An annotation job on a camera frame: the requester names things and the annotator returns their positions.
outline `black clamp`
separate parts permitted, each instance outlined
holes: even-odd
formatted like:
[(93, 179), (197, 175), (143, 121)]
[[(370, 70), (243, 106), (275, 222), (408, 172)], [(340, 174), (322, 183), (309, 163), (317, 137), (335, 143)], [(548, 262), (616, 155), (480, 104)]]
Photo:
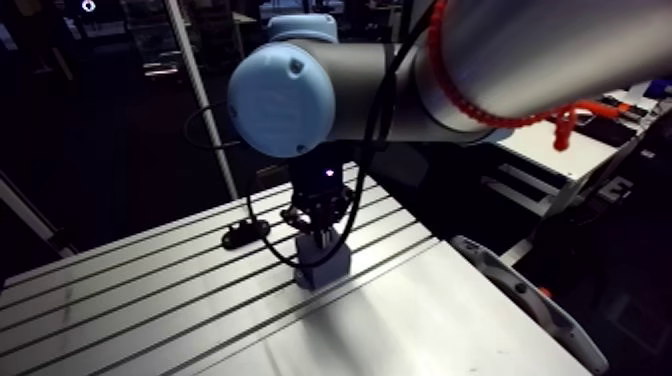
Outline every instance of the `black clamp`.
[(261, 239), (261, 236), (268, 236), (271, 232), (271, 226), (267, 221), (257, 221), (257, 228), (247, 220), (238, 222), (238, 227), (229, 226), (227, 231), (222, 236), (222, 247), (227, 250), (240, 248), (248, 245), (254, 241)]

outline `orange cable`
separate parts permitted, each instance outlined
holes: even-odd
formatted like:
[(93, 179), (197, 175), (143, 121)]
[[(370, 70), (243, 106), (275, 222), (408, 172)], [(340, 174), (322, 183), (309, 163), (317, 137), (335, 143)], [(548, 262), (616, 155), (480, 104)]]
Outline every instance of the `orange cable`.
[(448, 1), (437, 0), (434, 5), (427, 35), (429, 63), (443, 93), (465, 115), (495, 128), (521, 128), (554, 117), (556, 129), (553, 146), (558, 151), (566, 150), (569, 147), (569, 136), (576, 127), (576, 108), (584, 108), (603, 117), (618, 117), (620, 114), (619, 109), (587, 100), (580, 100), (576, 103), (520, 118), (493, 115), (469, 101), (460, 93), (457, 85), (455, 85), (446, 72), (443, 56), (441, 55), (441, 26), (444, 21), (444, 12), (448, 6)]

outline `wire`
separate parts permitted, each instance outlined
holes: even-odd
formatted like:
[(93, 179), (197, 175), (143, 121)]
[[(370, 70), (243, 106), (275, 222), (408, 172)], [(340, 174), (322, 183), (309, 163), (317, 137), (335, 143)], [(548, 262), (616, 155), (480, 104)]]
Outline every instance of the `wire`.
[(184, 124), (182, 124), (182, 136), (184, 136), (184, 139), (187, 140), (187, 142), (191, 146), (195, 147), (196, 149), (212, 151), (212, 150), (223, 150), (223, 149), (226, 149), (228, 147), (240, 144), (240, 141), (231, 141), (231, 142), (226, 142), (226, 143), (223, 143), (221, 145), (215, 145), (215, 146), (203, 145), (203, 144), (199, 144), (198, 142), (194, 141), (194, 139), (191, 138), (191, 135), (189, 134), (189, 126), (191, 125), (191, 122), (194, 121), (194, 119), (201, 116), (206, 111), (211, 111), (215, 107), (219, 107), (219, 106), (221, 106), (223, 104), (226, 104), (226, 103), (227, 103), (226, 100), (218, 101), (218, 102), (215, 102), (215, 103), (210, 103), (209, 105), (207, 105), (205, 107), (201, 107), (198, 110), (194, 111), (191, 115), (189, 115), (187, 120), (184, 121)]
[[(371, 104), (371, 108), (369, 109), (369, 114), (366, 120), (366, 127), (364, 129), (362, 160), (359, 166), (359, 172), (357, 173), (357, 182), (355, 183), (355, 193), (352, 199), (352, 209), (350, 210), (350, 214), (348, 215), (348, 221), (345, 224), (343, 233), (338, 238), (333, 248), (331, 248), (320, 259), (315, 260), (313, 262), (308, 263), (295, 262), (292, 261), (290, 258), (285, 257), (280, 252), (278, 252), (278, 250), (275, 249), (275, 247), (273, 247), (273, 245), (268, 241), (266, 236), (264, 234), (259, 233), (259, 237), (261, 238), (261, 241), (264, 243), (266, 248), (268, 248), (268, 250), (271, 251), (271, 253), (283, 264), (288, 265), (295, 269), (310, 269), (323, 265), (324, 263), (329, 261), (336, 254), (336, 252), (338, 252), (338, 250), (345, 244), (345, 241), (350, 235), (350, 232), (352, 232), (352, 228), (354, 227), (355, 224), (355, 218), (357, 217), (357, 212), (359, 210), (359, 204), (362, 198), (362, 191), (364, 190), (364, 179), (366, 178), (366, 173), (371, 165), (373, 156), (376, 152), (375, 148), (373, 147), (373, 135), (376, 128), (376, 122), (378, 121), (378, 117), (379, 114), (381, 113), (383, 104), (387, 106), (393, 105), (393, 101), (384, 100), (385, 95), (387, 95), (387, 93), (389, 92), (386, 89), (388, 85), (395, 79), (397, 70), (401, 66), (401, 63), (404, 61), (406, 55), (408, 55), (408, 52), (413, 47), (415, 41), (420, 37), (420, 34), (422, 34), (422, 32), (426, 29), (427, 25), (429, 24), (429, 19), (432, 14), (432, 8), (433, 8), (432, 6), (429, 6), (427, 8), (425, 13), (413, 27), (413, 30), (408, 36), (408, 39), (406, 39), (399, 48), (399, 51), (394, 56), (394, 59), (392, 59), (392, 62), (385, 70), (383, 79), (378, 85), (378, 89), (376, 90), (376, 93), (373, 97), (373, 102)], [(252, 200), (250, 197), (252, 182), (254, 182), (254, 177), (250, 179), (250, 181), (248, 181), (245, 200), (247, 204), (247, 210), (250, 216), (250, 221), (254, 225), (254, 228), (258, 229), (259, 228), (258, 220), (257, 216), (254, 214), (254, 211), (252, 210)]]

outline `metal frame post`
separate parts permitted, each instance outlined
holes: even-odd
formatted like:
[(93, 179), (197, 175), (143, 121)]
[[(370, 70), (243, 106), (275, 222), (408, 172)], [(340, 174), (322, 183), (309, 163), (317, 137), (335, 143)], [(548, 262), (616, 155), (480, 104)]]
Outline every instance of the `metal frame post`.
[[(168, 11), (168, 16), (170, 22), (173, 24), (173, 30), (175, 31), (175, 36), (177, 37), (177, 43), (180, 46), (180, 51), (182, 52), (182, 57), (184, 59), (184, 64), (187, 67), (189, 72), (189, 78), (191, 79), (191, 85), (196, 92), (196, 99), (198, 100), (198, 105), (203, 108), (210, 105), (208, 96), (205, 93), (205, 87), (203, 86), (203, 81), (201, 80), (201, 74), (198, 71), (198, 66), (196, 65), (196, 59), (194, 58), (194, 52), (191, 49), (191, 44), (189, 43), (189, 36), (187, 35), (187, 29), (184, 26), (184, 18), (182, 18), (182, 13), (180, 6), (177, 3), (177, 0), (165, 0), (166, 10)], [(208, 135), (210, 136), (210, 142), (212, 145), (221, 145), (222, 140), (219, 137), (217, 132), (217, 126), (215, 124), (215, 118), (212, 116), (212, 111), (206, 111), (203, 113), (205, 120), (205, 125), (208, 130)], [(229, 167), (229, 161), (226, 158), (226, 153), (224, 150), (215, 150), (215, 156), (217, 157), (217, 162), (219, 167), (222, 170), (224, 175), (224, 180), (226, 181), (226, 186), (229, 190), (229, 195), (232, 200), (237, 200), (238, 190), (236, 189), (236, 183), (233, 180), (233, 175), (231, 174), (231, 168)]]
[(58, 249), (54, 245), (56, 228), (21, 194), (2, 171), (0, 171), (0, 199), (59, 256), (66, 258), (75, 254), (72, 246)]

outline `aluminum table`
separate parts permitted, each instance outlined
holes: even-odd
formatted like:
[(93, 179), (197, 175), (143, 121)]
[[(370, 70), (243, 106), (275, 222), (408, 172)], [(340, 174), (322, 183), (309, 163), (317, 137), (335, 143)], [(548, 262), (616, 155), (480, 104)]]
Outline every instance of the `aluminum table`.
[[(353, 186), (357, 167), (345, 169)], [(253, 196), (288, 256), (290, 195)], [(372, 179), (351, 275), (318, 292), (260, 242), (220, 247), (246, 216), (237, 200), (8, 279), (0, 374), (589, 374)]]

